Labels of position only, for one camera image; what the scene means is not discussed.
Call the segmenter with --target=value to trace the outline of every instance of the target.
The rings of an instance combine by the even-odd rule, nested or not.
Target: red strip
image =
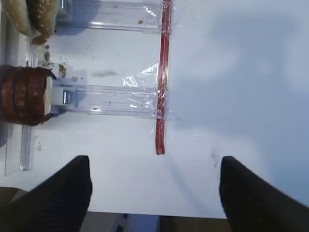
[[[158,106],[155,132],[157,155],[165,154],[165,109],[167,104],[167,85],[169,75],[169,35],[172,16],[172,0],[163,1],[161,53],[159,63]]]

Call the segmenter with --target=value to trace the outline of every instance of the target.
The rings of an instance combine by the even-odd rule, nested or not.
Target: food crumb
[[[73,76],[73,77],[71,77],[71,80],[74,81],[74,82],[77,82],[78,81],[78,77],[77,76]]]
[[[59,64],[59,76],[61,78],[65,78],[66,75],[67,75],[67,69],[62,64]]]

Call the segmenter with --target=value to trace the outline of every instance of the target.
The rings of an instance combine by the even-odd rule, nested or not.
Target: bread bun
[[[27,0],[27,4],[31,24],[41,33],[32,43],[43,44],[55,34],[59,0]]]
[[[31,36],[32,30],[26,0],[1,0],[1,3],[9,20],[19,33]]]

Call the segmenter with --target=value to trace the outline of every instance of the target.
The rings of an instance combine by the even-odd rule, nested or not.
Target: transparent plastic container
[[[71,5],[70,1],[60,0],[63,10],[69,13],[70,17],[59,20],[57,29],[61,31],[60,28],[70,27],[126,30],[161,36],[170,32],[170,18],[164,18],[163,14],[164,8],[167,8],[166,2],[163,0],[143,2],[73,0],[73,5]],[[5,35],[8,38],[7,63],[13,66],[38,66],[44,54],[30,45],[31,38],[25,39],[24,36],[19,35],[12,25],[9,25],[8,30],[5,31],[8,33]],[[121,79],[121,86],[83,86],[64,82],[59,86],[71,90],[71,102],[58,105],[53,110],[56,113],[62,110],[162,120],[164,115],[157,110],[158,96],[165,96],[162,89],[158,91],[159,56],[157,62],[151,67],[146,67],[138,76],[124,76]],[[17,170],[31,170],[35,140],[32,127],[8,124],[5,125],[4,133],[7,142],[0,152],[6,155],[5,175],[10,175]]]
[[[71,17],[61,26],[115,29],[161,33],[162,1],[120,2],[74,0],[73,6],[63,3]]]

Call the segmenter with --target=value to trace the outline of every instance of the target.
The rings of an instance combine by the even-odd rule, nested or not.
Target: white surface
[[[36,128],[34,170],[0,185],[29,190],[86,154],[92,211],[220,218],[220,160],[231,155],[309,205],[309,2],[192,3],[172,36],[169,104],[179,120],[169,122],[165,156],[154,155],[154,120],[65,114]],[[114,58],[120,32],[102,33],[102,58]],[[125,38],[138,48],[144,37]],[[122,73],[139,54],[110,65]]]

